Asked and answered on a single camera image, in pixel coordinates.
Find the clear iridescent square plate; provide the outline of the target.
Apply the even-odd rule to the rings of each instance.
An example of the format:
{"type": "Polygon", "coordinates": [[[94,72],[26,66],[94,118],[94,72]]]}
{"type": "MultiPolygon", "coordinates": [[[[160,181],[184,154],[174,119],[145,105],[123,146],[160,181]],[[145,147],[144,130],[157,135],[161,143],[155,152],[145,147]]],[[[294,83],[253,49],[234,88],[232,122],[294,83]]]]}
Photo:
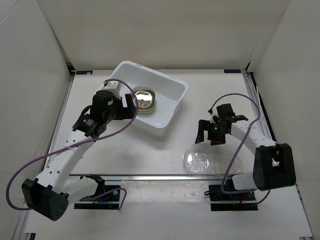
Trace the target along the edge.
{"type": "Polygon", "coordinates": [[[156,107],[156,93],[149,87],[136,86],[133,88],[134,95],[138,101],[138,111],[141,113],[152,112],[156,107]]]}

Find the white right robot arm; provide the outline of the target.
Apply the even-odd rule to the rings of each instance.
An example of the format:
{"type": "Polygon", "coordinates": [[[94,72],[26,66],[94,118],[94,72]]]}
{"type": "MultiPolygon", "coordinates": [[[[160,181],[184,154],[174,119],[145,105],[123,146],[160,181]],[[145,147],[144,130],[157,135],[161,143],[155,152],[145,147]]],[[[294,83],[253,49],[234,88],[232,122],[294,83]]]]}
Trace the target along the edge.
{"type": "Polygon", "coordinates": [[[247,117],[234,113],[231,104],[210,110],[210,120],[198,122],[195,143],[209,140],[212,146],[226,143],[226,135],[240,141],[254,156],[253,170],[224,177],[222,192],[230,200],[238,199],[242,193],[256,190],[269,191],[291,187],[296,184],[292,148],[287,143],[277,143],[253,128],[247,117]]]}

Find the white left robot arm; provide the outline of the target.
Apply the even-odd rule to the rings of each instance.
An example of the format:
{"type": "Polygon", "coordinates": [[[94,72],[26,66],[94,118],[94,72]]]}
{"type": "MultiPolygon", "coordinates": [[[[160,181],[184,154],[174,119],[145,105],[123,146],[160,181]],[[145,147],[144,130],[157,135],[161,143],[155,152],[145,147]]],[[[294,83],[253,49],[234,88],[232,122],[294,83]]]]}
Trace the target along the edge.
{"type": "Polygon", "coordinates": [[[109,90],[98,90],[92,104],[86,106],[75,124],[65,147],[54,153],[49,165],[35,179],[22,183],[26,205],[37,213],[56,221],[70,204],[104,199],[112,191],[105,190],[105,181],[95,174],[86,174],[79,180],[66,181],[85,152],[98,140],[113,120],[133,121],[138,113],[138,100],[133,92],[125,95],[126,106],[109,90]]]}

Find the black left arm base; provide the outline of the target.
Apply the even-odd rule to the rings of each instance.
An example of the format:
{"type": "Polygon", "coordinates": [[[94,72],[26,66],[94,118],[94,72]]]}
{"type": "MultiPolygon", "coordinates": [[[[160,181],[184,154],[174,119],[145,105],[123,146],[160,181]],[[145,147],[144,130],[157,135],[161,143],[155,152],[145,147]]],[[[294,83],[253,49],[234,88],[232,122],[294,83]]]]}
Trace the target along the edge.
{"type": "Polygon", "coordinates": [[[94,180],[97,188],[93,195],[86,196],[74,203],[77,210],[120,210],[127,197],[127,190],[120,185],[107,185],[99,175],[87,174],[86,178],[94,180]]]}

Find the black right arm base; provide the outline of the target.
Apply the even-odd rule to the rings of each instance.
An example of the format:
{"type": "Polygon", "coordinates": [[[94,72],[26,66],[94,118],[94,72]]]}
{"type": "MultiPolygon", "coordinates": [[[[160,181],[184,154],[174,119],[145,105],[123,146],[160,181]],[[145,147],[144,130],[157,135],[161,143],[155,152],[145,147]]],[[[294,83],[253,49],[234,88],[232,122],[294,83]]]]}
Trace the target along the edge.
{"type": "Polygon", "coordinates": [[[257,201],[253,192],[224,194],[220,185],[209,185],[204,196],[209,197],[212,212],[257,211],[257,201]]]}

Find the green panda plate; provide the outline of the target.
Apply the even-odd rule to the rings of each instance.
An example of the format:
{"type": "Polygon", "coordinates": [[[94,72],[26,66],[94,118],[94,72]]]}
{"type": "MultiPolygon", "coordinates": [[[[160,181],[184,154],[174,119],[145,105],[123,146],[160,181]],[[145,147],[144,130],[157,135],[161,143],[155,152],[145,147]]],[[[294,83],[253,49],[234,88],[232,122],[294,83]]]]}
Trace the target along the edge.
{"type": "Polygon", "coordinates": [[[138,105],[136,105],[136,101],[134,101],[138,113],[148,114],[155,110],[156,108],[156,96],[155,95],[136,95],[138,105]]]}

